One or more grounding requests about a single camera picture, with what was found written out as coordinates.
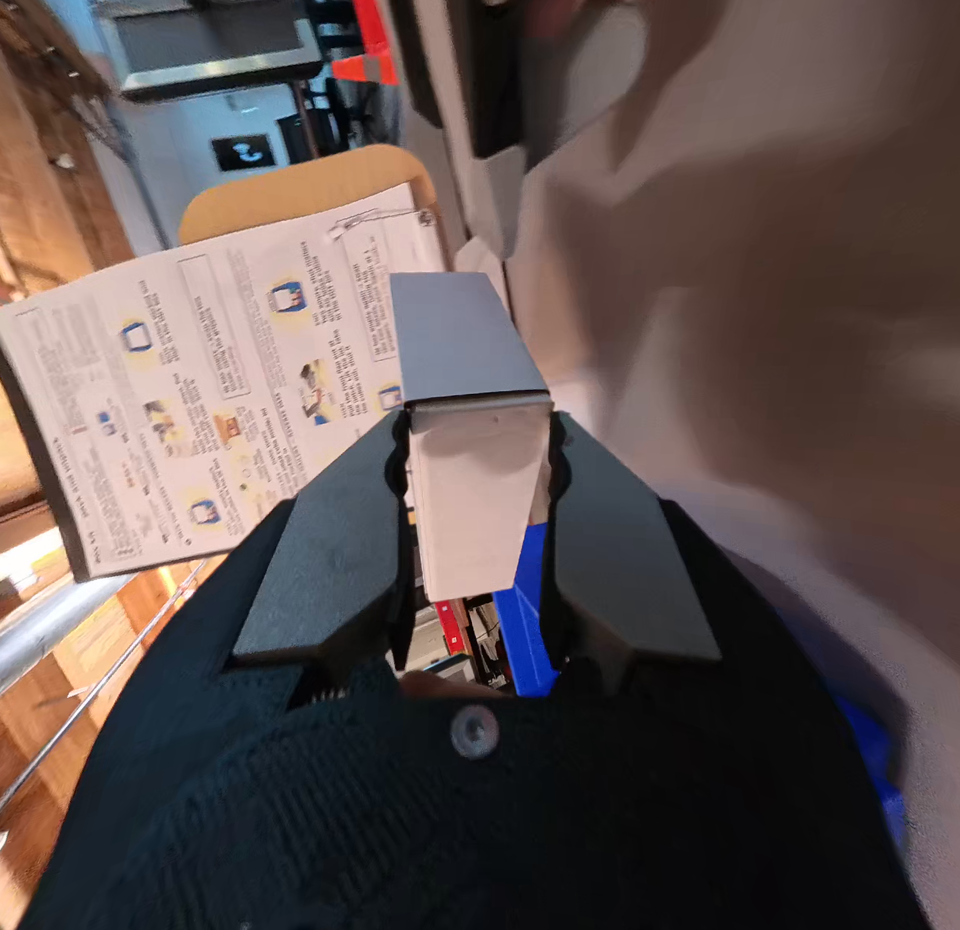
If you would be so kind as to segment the black wall sign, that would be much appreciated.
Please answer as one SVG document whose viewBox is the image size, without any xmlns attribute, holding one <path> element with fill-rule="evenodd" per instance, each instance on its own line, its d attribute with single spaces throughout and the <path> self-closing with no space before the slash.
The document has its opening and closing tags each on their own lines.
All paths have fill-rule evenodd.
<svg viewBox="0 0 960 930">
<path fill-rule="evenodd" d="M 277 166 L 270 137 L 265 133 L 216 137 L 211 139 L 210 147 L 221 173 Z"/>
</svg>

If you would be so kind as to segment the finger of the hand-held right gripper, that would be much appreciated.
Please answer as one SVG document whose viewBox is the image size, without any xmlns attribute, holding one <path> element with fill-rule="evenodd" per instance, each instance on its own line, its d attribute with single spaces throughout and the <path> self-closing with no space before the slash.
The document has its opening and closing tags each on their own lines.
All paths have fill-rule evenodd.
<svg viewBox="0 0 960 930">
<path fill-rule="evenodd" d="M 516 249 L 526 158 L 522 144 L 474 157 L 474 235 L 499 259 L 509 259 Z"/>
</svg>

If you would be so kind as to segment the blue plastic bin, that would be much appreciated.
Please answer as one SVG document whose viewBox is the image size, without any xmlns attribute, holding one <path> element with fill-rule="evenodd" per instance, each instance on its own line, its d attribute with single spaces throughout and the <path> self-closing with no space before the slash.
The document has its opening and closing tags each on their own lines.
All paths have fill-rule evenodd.
<svg viewBox="0 0 960 930">
<path fill-rule="evenodd" d="M 559 674 L 549 660 L 540 627 L 546 533 L 545 523 L 527 527 L 513 585 L 492 598 L 515 691 L 524 698 L 547 696 Z M 827 682 L 827 687 L 851 728 L 887 830 L 900 856 L 906 857 L 908 815 L 899 767 L 903 737 L 895 732 L 892 719 L 881 716 L 865 699 L 851 696 L 836 682 Z"/>
</svg>

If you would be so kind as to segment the white cardboard box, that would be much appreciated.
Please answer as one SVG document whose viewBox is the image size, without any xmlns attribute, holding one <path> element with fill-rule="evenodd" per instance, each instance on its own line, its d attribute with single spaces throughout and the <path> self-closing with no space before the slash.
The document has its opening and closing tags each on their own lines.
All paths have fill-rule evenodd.
<svg viewBox="0 0 960 930">
<path fill-rule="evenodd" d="M 390 294 L 426 596 L 508 589 L 553 400 L 486 275 L 393 274 Z"/>
</svg>

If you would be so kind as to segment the orange traffic cone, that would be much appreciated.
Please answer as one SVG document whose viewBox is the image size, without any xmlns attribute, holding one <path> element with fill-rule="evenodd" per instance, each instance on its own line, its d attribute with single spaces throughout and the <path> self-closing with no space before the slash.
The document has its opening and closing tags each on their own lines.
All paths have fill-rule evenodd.
<svg viewBox="0 0 960 930">
<path fill-rule="evenodd" d="M 399 75 L 392 58 L 378 0 L 352 0 L 363 50 L 360 54 L 333 60 L 331 73 L 338 81 L 398 86 Z"/>
</svg>

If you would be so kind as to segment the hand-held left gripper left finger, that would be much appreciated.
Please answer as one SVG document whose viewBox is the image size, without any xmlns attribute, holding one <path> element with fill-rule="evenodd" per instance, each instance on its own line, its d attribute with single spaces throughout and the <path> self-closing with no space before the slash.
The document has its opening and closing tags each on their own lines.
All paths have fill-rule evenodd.
<svg viewBox="0 0 960 930">
<path fill-rule="evenodd" d="M 409 413 L 393 411 L 298 493 L 235 660 L 352 670 L 390 653 L 406 667 L 415 624 L 409 447 Z"/>
</svg>

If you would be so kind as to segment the grey cabinet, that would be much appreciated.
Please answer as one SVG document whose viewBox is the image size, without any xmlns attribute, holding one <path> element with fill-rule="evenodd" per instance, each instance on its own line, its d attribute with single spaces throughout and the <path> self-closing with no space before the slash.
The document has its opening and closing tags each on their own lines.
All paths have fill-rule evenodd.
<svg viewBox="0 0 960 930">
<path fill-rule="evenodd" d="M 147 104 L 317 77 L 304 0 L 91 0 L 118 95 Z"/>
</svg>

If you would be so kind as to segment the silver air duct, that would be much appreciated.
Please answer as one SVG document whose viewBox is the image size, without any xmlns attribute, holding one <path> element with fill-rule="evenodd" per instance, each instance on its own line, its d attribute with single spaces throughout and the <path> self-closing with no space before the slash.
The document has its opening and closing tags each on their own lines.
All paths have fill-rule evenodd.
<svg viewBox="0 0 960 930">
<path fill-rule="evenodd" d="M 1 693 L 133 579 L 129 574 L 83 583 L 69 579 L 6 616 L 1 623 Z"/>
</svg>

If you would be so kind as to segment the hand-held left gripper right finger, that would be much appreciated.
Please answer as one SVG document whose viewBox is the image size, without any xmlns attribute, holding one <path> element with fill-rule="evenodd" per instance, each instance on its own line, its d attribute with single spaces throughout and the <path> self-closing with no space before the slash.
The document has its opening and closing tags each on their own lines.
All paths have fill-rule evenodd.
<svg viewBox="0 0 960 930">
<path fill-rule="evenodd" d="M 722 659 L 657 495 L 572 417 L 550 417 L 540 634 L 551 665 Z"/>
</svg>

